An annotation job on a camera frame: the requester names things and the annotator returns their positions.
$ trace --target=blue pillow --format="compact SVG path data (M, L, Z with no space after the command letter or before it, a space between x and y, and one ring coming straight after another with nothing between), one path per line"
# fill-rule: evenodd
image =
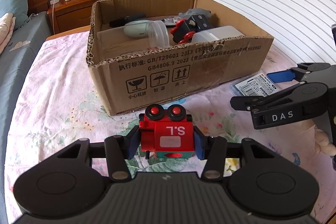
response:
M29 21L28 0L0 0L0 17L6 13L16 17L14 30L22 27Z

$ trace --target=gray toy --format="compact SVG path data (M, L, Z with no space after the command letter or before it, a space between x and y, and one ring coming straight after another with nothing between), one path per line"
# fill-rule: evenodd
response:
M205 15L206 18L208 19L212 17L211 11L204 10L202 8L189 9L186 13L179 13L178 15L180 18L186 18L186 19L188 19L193 15Z

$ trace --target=floral bedsheet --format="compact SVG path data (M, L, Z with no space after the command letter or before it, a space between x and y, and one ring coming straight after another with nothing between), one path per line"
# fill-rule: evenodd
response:
M87 37L88 32L84 32L45 42L26 77L8 133L5 196L10 223L21 215L12 194L20 174L79 138L101 142L111 135L125 135L138 124L141 111L113 117L106 114L85 63ZM268 73L293 65L273 48L261 70ZM204 134L224 136L231 142L253 138L308 170L320 185L312 216L325 222L336 204L336 175L330 157L315 154L313 128L307 130L299 122L254 130L248 112L230 107L230 85L225 83L174 103L182 104L193 115L194 124ZM204 165L195 156L188 160L151 157L147 161L140 151L128 161L133 175L136 171L200 174ZM93 168L107 175L105 160L94 160ZM227 160L225 175L237 168L237 160Z

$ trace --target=wooden nightstand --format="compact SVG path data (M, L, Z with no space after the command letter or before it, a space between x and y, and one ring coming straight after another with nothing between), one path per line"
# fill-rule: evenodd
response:
M92 5L97 0L60 0L54 7L55 34L90 25ZM53 6L48 9L53 26Z

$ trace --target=gray bedding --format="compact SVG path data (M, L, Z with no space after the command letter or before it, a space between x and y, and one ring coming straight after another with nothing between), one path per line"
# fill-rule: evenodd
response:
M47 13L39 13L29 23L13 32L11 40L0 55L0 224L8 224L4 165L9 126L26 75L43 42L51 35ZM10 51L18 42L23 41L31 42Z

